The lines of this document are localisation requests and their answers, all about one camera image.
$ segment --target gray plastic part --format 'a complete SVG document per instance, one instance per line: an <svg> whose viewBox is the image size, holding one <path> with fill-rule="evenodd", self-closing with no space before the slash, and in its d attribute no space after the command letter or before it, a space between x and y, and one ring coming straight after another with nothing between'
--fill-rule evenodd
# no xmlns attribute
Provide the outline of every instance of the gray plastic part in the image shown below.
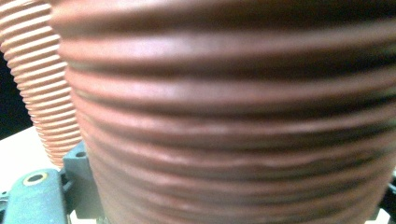
<svg viewBox="0 0 396 224"><path fill-rule="evenodd" d="M67 224L62 181L54 169L21 177L10 191L4 223Z"/></svg>
<svg viewBox="0 0 396 224"><path fill-rule="evenodd" d="M88 155L80 142L64 156L65 177L72 183L65 191L67 210L75 209L78 218L103 217L103 208L93 180Z"/></svg>

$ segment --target orange corrugated tube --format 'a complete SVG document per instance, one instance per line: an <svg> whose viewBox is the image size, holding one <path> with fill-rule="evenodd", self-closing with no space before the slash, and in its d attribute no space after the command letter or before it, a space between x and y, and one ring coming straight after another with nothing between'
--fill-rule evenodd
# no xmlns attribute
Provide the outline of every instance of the orange corrugated tube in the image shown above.
<svg viewBox="0 0 396 224"><path fill-rule="evenodd" d="M50 5L7 0L0 4L1 51L49 159L63 166L63 155L80 140L66 63L57 54L60 37L48 25Z"/></svg>
<svg viewBox="0 0 396 224"><path fill-rule="evenodd" d="M110 223L375 210L396 164L396 1L50 1Z"/></svg>

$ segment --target dark background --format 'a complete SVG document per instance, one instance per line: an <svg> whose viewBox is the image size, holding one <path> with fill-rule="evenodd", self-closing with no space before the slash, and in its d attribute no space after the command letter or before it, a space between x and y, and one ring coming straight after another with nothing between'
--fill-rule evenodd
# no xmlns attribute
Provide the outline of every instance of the dark background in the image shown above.
<svg viewBox="0 0 396 224"><path fill-rule="evenodd" d="M32 126L24 103L0 53L0 140Z"/></svg>

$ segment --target flexible duct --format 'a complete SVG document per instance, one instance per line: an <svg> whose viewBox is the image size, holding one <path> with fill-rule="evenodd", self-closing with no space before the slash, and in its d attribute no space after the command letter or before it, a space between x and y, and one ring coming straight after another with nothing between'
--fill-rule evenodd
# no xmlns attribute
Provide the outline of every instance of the flexible duct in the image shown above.
<svg viewBox="0 0 396 224"><path fill-rule="evenodd" d="M43 1L0 4L1 50L50 160L61 167L81 136L64 80L66 63L56 52L60 37L49 19L50 5Z"/></svg>
<svg viewBox="0 0 396 224"><path fill-rule="evenodd" d="M396 1L51 2L111 223L373 212L396 159Z"/></svg>

